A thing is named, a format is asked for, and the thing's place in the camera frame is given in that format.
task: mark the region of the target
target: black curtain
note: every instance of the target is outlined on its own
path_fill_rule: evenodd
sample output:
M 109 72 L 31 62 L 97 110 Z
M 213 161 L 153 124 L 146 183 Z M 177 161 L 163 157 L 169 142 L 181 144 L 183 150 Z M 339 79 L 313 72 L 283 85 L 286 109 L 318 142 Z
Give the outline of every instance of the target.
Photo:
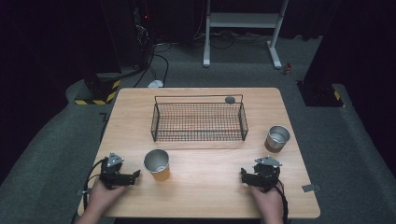
M 344 84 L 390 170 L 396 174 L 396 3 L 340 1 L 304 83 Z
M 212 11 L 216 12 L 277 13 L 280 11 L 281 5 L 282 0 L 242 2 L 238 0 L 212 0 L 211 2 Z M 301 35 L 304 40 L 308 40 L 324 35 L 337 5 L 338 1 L 334 0 L 289 0 L 279 36 L 294 38 Z M 234 30 L 237 33 L 243 33 L 249 29 Z M 273 29 L 255 29 L 254 32 L 271 35 Z
M 203 3 L 202 0 L 146 0 L 151 31 L 159 39 L 193 44 L 199 27 L 199 23 L 195 25 L 194 22 L 201 20 Z
M 0 183 L 38 131 L 68 104 L 81 79 L 64 40 L 61 0 L 0 3 Z
M 289 0 L 279 36 L 308 40 L 324 35 L 337 6 L 338 0 Z

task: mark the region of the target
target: silver cup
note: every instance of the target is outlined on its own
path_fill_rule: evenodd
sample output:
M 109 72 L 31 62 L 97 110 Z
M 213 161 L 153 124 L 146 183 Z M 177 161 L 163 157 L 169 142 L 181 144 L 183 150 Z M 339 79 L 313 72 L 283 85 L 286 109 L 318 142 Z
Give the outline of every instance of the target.
M 290 140 L 288 129 L 283 126 L 274 126 L 270 129 L 265 140 L 265 147 L 270 152 L 279 152 Z
M 163 181 L 170 175 L 169 155 L 165 150 L 151 150 L 144 160 L 145 168 L 152 174 L 154 179 Z

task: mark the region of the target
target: wooden table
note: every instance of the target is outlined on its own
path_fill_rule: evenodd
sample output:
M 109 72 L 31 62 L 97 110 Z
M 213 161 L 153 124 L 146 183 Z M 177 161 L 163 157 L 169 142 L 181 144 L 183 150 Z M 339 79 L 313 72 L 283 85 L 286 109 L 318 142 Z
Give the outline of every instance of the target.
M 155 96 L 219 94 L 243 94 L 246 141 L 153 141 L 150 127 Z M 271 153 L 264 146 L 274 125 L 290 131 L 290 140 L 279 153 Z M 154 148 L 165 149 L 170 156 L 171 175 L 163 182 L 155 181 L 143 166 L 145 155 Z M 254 160 L 267 155 L 283 163 L 279 179 L 285 184 L 289 217 L 320 215 L 315 193 L 302 189 L 311 182 L 282 97 L 275 88 L 122 89 L 95 162 L 110 152 L 125 159 L 122 174 L 140 169 L 141 176 L 107 211 L 108 217 L 260 217 L 248 186 L 241 182 L 240 169 L 253 173 Z

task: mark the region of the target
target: cup rim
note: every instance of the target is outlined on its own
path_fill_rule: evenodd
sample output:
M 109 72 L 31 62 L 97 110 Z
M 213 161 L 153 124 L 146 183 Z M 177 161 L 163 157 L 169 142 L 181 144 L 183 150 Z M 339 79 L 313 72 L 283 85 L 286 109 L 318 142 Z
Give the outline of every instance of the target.
M 286 139 L 285 141 L 279 141 L 279 140 L 277 140 L 277 139 L 274 139 L 274 138 L 271 136 L 271 130 L 274 129 L 274 128 L 281 128 L 281 129 L 286 130 L 286 132 L 287 132 L 287 134 L 288 134 L 287 139 Z M 280 143 L 280 144 L 287 143 L 287 142 L 289 142 L 289 140 L 290 140 L 290 132 L 289 132 L 289 130 L 288 130 L 286 127 L 281 126 L 281 125 L 272 126 L 272 127 L 270 128 L 269 132 L 268 132 L 268 135 L 271 137 L 271 139 L 272 139 L 274 142 L 277 142 L 277 143 Z
M 167 158 L 168 158 L 168 162 L 166 163 L 165 168 L 164 168 L 163 170 L 161 170 L 161 171 L 151 171 L 151 170 L 149 170 L 148 167 L 146 167 L 146 164 L 145 164 L 146 157 L 147 157 L 147 155 L 148 155 L 150 152 L 157 151 L 157 150 L 159 150 L 159 151 L 161 151 L 161 152 L 164 152 L 164 153 L 166 154 L 166 156 L 167 156 Z M 148 153 L 146 153 L 145 159 L 143 159 L 143 166 L 144 166 L 145 169 L 146 169 L 147 171 L 149 171 L 150 173 L 152 173 L 152 174 L 158 174 L 158 173 L 163 172 L 164 170 L 166 170 L 167 167 L 169 167 L 169 161 L 170 161 L 169 154 L 168 154 L 168 152 L 167 152 L 166 150 L 161 149 L 161 148 L 155 148 L 155 149 L 150 150 Z

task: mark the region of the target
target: yellow and black caution tape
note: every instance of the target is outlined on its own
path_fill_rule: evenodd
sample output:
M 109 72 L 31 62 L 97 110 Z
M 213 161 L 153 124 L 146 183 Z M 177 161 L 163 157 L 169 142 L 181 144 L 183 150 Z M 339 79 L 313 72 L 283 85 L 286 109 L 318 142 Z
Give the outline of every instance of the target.
M 108 105 L 116 96 L 117 88 L 120 85 L 120 81 L 115 81 L 111 86 L 111 90 L 103 99 L 75 99 L 77 105 Z
M 340 104 L 342 104 L 342 107 L 346 107 L 346 105 L 344 105 L 343 101 L 341 100 L 341 96 L 340 96 L 340 94 L 338 93 L 338 91 L 334 91 L 334 96 L 335 96 L 335 99 L 337 100 L 337 102 L 339 102 Z

